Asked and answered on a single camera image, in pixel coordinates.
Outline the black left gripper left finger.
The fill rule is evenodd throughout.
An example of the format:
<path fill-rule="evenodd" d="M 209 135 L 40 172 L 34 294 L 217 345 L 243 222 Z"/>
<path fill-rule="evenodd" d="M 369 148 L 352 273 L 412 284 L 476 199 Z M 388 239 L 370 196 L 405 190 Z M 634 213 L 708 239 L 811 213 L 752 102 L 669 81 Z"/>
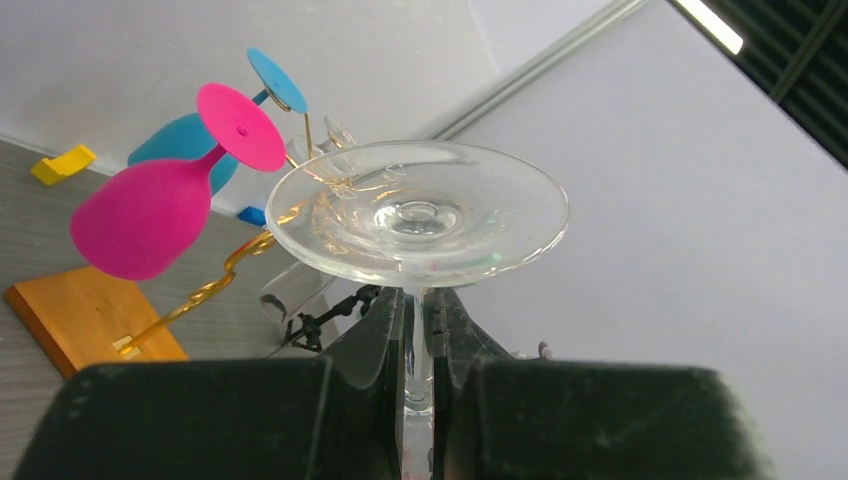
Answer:
<path fill-rule="evenodd" d="M 75 374 L 17 479 L 396 479 L 403 295 L 314 357 L 112 363 Z"/>

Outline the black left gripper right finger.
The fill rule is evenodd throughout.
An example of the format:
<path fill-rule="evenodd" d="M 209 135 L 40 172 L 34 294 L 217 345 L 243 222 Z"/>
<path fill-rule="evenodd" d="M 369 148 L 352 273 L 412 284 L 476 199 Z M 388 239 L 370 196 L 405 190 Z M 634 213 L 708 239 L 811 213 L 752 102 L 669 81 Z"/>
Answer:
<path fill-rule="evenodd" d="M 458 294 L 430 295 L 439 479 L 772 479 L 752 417 L 719 372 L 520 360 Z"/>

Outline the clear wine glass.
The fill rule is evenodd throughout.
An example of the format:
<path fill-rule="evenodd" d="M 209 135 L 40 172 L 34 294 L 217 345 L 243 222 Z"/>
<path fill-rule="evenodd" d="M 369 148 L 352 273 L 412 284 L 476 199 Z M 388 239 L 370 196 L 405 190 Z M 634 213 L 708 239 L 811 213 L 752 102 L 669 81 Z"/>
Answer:
<path fill-rule="evenodd" d="M 302 164 L 272 189 L 265 213 L 276 241 L 303 263 L 411 298 L 400 471 L 429 478 L 434 335 L 425 296 L 519 268 L 555 247 L 570 221 L 565 190 L 539 167 L 497 150 L 391 141 Z"/>
<path fill-rule="evenodd" d="M 326 115 L 323 122 L 326 130 L 326 138 L 323 141 L 316 141 L 315 138 L 309 140 L 303 134 L 294 136 L 287 142 L 287 155 L 294 165 L 358 145 L 350 131 L 335 117 Z"/>

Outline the pink wine glass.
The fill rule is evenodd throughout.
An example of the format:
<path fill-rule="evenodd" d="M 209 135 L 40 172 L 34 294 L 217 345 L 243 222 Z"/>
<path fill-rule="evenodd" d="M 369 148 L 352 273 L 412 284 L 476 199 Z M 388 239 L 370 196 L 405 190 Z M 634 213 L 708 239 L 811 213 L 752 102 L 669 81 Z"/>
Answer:
<path fill-rule="evenodd" d="M 247 96 L 219 83 L 202 86 L 196 107 L 215 145 L 196 160 L 155 159 L 112 176 L 72 214 L 70 236 L 92 266 L 143 281 L 164 272 L 207 223 L 210 173 L 229 154 L 259 172 L 286 162 L 271 119 Z"/>

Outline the clear flute glass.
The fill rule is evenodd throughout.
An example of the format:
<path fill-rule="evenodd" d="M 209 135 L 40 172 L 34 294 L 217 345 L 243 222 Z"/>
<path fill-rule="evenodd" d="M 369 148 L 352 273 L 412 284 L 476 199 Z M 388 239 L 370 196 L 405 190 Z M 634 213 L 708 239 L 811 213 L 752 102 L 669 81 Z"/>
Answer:
<path fill-rule="evenodd" d="M 259 290 L 258 302 L 271 321 L 284 327 L 321 300 L 334 280 L 333 276 L 296 261 Z"/>

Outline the blue wine glass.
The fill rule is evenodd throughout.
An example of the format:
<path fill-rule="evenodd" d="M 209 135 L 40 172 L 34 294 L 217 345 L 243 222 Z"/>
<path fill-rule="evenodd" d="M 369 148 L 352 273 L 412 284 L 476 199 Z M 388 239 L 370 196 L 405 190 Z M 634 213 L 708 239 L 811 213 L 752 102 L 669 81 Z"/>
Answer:
<path fill-rule="evenodd" d="M 246 55 L 254 72 L 263 83 L 263 89 L 253 96 L 252 101 L 261 105 L 271 98 L 286 111 L 308 113 L 308 103 L 287 73 L 270 57 L 255 47 L 249 47 Z M 211 150 L 217 142 L 210 136 L 197 113 L 178 117 L 151 135 L 127 157 L 127 165 L 160 158 L 194 160 Z M 232 178 L 239 162 L 226 154 L 218 161 L 209 175 L 212 194 L 217 194 Z"/>

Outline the green microphone on tripod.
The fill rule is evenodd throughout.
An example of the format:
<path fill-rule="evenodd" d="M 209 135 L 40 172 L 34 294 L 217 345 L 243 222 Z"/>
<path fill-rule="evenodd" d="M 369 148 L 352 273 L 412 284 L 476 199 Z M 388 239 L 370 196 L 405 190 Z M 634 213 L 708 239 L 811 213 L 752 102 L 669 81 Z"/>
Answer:
<path fill-rule="evenodd" d="M 336 317 L 350 316 L 358 305 L 360 305 L 359 313 L 364 316 L 370 310 L 372 302 L 378 297 L 381 290 L 382 288 L 377 285 L 365 285 L 319 316 L 299 313 L 297 317 L 301 321 L 301 327 L 293 330 L 292 320 L 290 320 L 286 326 L 281 345 L 272 354 L 287 347 L 321 353 L 323 351 L 322 327 Z"/>

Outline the small blue block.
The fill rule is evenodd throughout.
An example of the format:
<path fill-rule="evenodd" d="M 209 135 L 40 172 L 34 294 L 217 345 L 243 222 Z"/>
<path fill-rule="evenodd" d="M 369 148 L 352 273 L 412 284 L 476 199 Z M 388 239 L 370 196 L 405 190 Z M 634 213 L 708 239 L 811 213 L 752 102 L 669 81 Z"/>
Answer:
<path fill-rule="evenodd" d="M 241 210 L 237 214 L 237 218 L 245 223 L 258 227 L 265 227 L 267 225 L 264 210 L 254 206 L 248 206 Z"/>

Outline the yellow block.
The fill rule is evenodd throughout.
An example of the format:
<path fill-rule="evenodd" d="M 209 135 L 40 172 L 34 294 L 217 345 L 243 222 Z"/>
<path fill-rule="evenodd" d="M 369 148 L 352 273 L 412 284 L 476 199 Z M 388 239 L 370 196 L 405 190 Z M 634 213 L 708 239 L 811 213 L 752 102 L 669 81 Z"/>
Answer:
<path fill-rule="evenodd" d="M 30 172 L 42 184 L 53 186 L 85 170 L 96 159 L 92 150 L 80 144 L 55 158 L 42 158 Z"/>

